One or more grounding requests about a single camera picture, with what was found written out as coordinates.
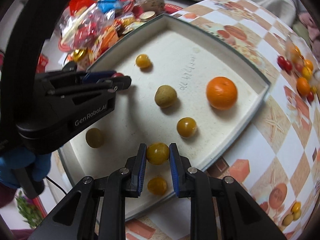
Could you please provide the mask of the blue gloved left hand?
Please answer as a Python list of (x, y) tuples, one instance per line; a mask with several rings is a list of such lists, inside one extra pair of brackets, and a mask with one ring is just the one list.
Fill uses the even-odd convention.
[(33, 180), (41, 181), (50, 171), (51, 153), (35, 155), (29, 150), (14, 150), (1, 156), (1, 183), (12, 189), (21, 187), (13, 170), (31, 165)]

